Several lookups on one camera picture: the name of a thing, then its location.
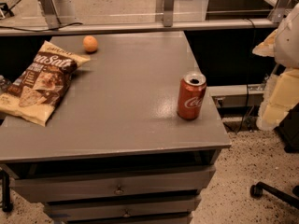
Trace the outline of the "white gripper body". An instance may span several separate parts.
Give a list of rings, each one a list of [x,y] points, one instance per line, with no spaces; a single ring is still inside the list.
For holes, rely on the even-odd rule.
[[[277,63],[287,68],[299,68],[299,4],[280,23],[274,52]]]

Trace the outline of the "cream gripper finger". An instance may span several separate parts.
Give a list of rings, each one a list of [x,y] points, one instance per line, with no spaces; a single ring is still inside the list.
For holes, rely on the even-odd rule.
[[[262,57],[274,57],[274,44],[278,30],[274,30],[263,42],[257,45],[252,53]]]
[[[289,111],[299,103],[299,69],[287,68],[279,76],[267,80],[256,125],[260,130],[272,131]]]

